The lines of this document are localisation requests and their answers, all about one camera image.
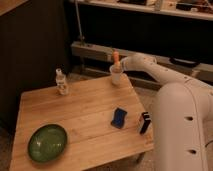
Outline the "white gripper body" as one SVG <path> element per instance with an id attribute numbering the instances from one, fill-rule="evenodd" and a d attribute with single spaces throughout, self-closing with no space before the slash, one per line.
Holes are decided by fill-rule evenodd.
<path id="1" fill-rule="evenodd" d="M 135 71 L 137 69 L 137 58 L 133 56 L 122 58 L 121 66 L 124 71 Z"/>

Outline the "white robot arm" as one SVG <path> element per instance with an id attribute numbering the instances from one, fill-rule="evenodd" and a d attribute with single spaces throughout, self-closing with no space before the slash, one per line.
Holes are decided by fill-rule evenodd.
<path id="1" fill-rule="evenodd" d="M 213 120 L 213 86 L 142 53 L 123 58 L 121 66 L 161 85 L 152 107 L 155 171 L 209 171 L 203 122 Z"/>

